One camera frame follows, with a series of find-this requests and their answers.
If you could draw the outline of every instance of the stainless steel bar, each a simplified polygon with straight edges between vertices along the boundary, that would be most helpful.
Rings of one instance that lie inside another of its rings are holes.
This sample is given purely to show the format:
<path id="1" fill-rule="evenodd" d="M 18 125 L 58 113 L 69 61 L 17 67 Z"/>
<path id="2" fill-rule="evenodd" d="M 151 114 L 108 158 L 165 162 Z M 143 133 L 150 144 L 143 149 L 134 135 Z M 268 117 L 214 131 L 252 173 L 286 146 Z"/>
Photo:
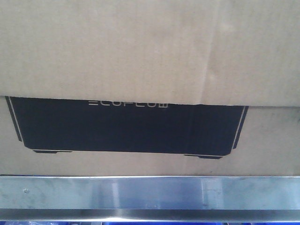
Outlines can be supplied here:
<path id="1" fill-rule="evenodd" d="M 0 176 L 0 219 L 34 218 L 300 221 L 300 177 Z"/>

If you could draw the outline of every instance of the black rectangle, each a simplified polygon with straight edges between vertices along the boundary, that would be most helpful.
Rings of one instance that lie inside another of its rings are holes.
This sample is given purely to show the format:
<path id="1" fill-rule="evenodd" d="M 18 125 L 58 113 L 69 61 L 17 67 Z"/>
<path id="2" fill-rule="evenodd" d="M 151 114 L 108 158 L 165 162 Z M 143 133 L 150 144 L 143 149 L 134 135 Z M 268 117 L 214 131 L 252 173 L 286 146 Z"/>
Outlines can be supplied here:
<path id="1" fill-rule="evenodd" d="M 24 145 L 34 150 L 224 156 L 235 147 L 247 111 L 246 106 L 9 100 Z"/>

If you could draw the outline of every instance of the cardboard box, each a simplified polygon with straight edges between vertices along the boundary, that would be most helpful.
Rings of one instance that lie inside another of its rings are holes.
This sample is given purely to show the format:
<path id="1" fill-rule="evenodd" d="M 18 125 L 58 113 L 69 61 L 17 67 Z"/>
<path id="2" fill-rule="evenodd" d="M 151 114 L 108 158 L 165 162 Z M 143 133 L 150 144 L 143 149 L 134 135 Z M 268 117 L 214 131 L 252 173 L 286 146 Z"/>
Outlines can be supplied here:
<path id="1" fill-rule="evenodd" d="M 0 10 L 0 174 L 300 175 L 300 1 L 3 0 Z M 249 109 L 221 159 L 38 154 L 18 141 L 4 96 Z"/>
<path id="2" fill-rule="evenodd" d="M 97 107 L 88 105 L 88 101 L 85 102 L 84 107 Z M 0 174 L 300 175 L 300 108 L 298 107 L 249 107 L 236 148 L 221 159 L 186 156 L 184 152 L 170 154 L 126 152 L 126 150 L 108 152 L 73 149 L 72 152 L 56 154 L 36 153 L 18 140 L 4 97 L 0 98 L 0 128 Z"/>

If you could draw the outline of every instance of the ecoflow logo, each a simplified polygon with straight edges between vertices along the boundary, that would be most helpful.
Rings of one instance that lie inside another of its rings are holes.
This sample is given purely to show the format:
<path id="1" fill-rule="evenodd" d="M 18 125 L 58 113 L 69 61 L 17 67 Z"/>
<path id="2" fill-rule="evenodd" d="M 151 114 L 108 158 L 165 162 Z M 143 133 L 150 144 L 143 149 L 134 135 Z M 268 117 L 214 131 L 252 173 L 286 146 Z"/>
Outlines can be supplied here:
<path id="1" fill-rule="evenodd" d="M 103 106 L 128 106 L 135 107 L 149 107 L 149 108 L 168 108 L 168 104 L 164 103 L 135 103 L 135 102 L 108 102 L 108 101 L 88 101 L 89 105 L 103 105 Z"/>

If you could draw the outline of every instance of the white outline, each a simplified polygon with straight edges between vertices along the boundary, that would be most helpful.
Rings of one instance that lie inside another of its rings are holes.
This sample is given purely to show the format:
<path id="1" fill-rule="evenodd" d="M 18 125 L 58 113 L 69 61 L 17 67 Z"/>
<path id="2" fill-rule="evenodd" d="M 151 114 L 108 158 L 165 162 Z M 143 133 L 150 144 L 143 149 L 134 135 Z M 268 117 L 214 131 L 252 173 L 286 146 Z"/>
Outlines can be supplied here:
<path id="1" fill-rule="evenodd" d="M 211 157 L 224 157 L 224 156 L 216 156 L 216 155 L 197 155 L 197 154 L 187 154 L 182 153 L 184 156 L 211 156 Z"/>
<path id="2" fill-rule="evenodd" d="M 239 129 L 240 129 L 240 123 L 242 122 L 242 118 L 243 118 L 243 116 L 244 116 L 245 108 L 246 108 L 246 106 L 244 106 L 242 115 L 240 116 L 240 122 L 239 122 L 238 128 L 237 128 L 236 133 L 235 133 L 235 137 L 234 137 L 234 140 L 233 140 L 233 143 L 232 143 L 231 150 L 233 149 L 235 140 L 236 140 L 236 138 L 237 138 L 237 136 L 238 136 L 238 132 L 239 132 Z"/>
<path id="3" fill-rule="evenodd" d="M 12 104 L 12 102 L 11 102 L 10 97 L 8 97 L 8 99 L 9 99 L 9 103 L 10 103 L 11 109 L 12 109 L 13 114 L 14 114 L 14 117 L 15 117 L 15 123 L 17 124 L 17 128 L 18 128 L 18 131 L 19 131 L 19 134 L 20 134 L 20 137 L 21 137 L 21 141 L 23 142 L 23 137 L 22 137 L 21 129 L 20 129 L 20 127 L 19 127 L 19 123 L 18 123 L 17 116 L 15 115 L 14 106 L 13 106 L 13 104 Z"/>

